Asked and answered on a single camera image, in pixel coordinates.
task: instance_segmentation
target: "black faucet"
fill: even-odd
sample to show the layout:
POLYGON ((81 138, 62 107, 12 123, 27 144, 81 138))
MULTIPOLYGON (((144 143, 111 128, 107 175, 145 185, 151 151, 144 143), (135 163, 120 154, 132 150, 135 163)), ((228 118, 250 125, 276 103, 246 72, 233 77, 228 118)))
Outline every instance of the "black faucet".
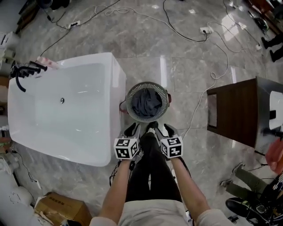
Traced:
POLYGON ((22 85, 19 83, 19 77, 21 78, 28 77, 29 75, 34 75, 34 72, 40 73, 41 69, 44 70, 45 72, 47 70, 46 66, 42 66, 33 61, 30 61, 30 64, 36 66, 36 68, 25 67, 25 66, 17 68, 16 66, 13 66, 11 69, 11 76, 16 78, 17 86, 24 93, 26 92, 26 89, 22 87, 22 85))

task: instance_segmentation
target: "power strip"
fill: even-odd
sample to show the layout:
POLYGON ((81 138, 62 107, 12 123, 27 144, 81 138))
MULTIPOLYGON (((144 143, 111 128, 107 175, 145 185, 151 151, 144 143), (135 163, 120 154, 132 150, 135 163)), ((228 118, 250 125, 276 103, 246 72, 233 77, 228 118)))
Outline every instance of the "power strip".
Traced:
POLYGON ((68 27, 67 27, 67 29, 70 29, 71 27, 73 27, 73 26, 78 26, 78 25, 80 25, 80 20, 78 20, 78 21, 76 21, 76 22, 74 22, 74 23, 69 24, 68 27))

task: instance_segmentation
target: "black pants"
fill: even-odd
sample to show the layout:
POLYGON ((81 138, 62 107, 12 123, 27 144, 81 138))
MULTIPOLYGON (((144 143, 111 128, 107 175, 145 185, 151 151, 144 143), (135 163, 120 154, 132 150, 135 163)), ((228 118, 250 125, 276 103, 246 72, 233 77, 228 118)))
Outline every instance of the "black pants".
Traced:
MULTIPOLYGON (((280 43, 283 43, 283 34, 276 35, 274 39, 268 41, 267 43, 268 43, 268 47, 272 47, 275 45, 279 45, 280 43)), ((275 60, 279 60, 281 57, 283 57, 283 46, 274 52, 275 60)))
POLYGON ((154 134, 144 134, 140 139, 140 145, 145 154, 132 172, 126 202, 157 199, 182 202, 178 186, 166 164, 165 156, 159 150, 154 134))

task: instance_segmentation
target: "brown wooden furniture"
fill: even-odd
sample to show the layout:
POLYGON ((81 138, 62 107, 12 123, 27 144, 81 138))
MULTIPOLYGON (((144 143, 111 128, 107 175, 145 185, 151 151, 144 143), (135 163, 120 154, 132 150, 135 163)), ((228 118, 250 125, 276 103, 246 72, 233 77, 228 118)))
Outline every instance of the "brown wooden furniture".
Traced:
POLYGON ((243 144, 255 147, 257 135, 258 104, 256 79, 230 84, 207 91, 215 95, 216 124, 207 129, 243 144))
POLYGON ((255 10, 252 6, 255 6, 258 10, 256 10, 260 16, 267 22, 269 28, 275 33, 275 34, 281 34, 283 33, 283 26, 281 21, 274 18, 273 10, 274 7, 272 4, 267 0, 247 0, 246 1, 248 6, 255 10))

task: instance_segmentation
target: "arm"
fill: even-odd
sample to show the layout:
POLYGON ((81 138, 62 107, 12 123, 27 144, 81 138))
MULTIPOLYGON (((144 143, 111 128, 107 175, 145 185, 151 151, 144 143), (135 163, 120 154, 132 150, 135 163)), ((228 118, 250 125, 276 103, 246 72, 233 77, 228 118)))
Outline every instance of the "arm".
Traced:
POLYGON ((172 158, 171 162, 177 177, 182 198, 185 201, 191 216, 196 221, 204 211, 210 209, 207 199, 192 180, 181 160, 179 158, 172 158))
POLYGON ((111 219, 116 224, 118 224, 121 218, 126 200, 130 162, 130 160, 123 160, 121 162, 99 214, 99 217, 111 219))

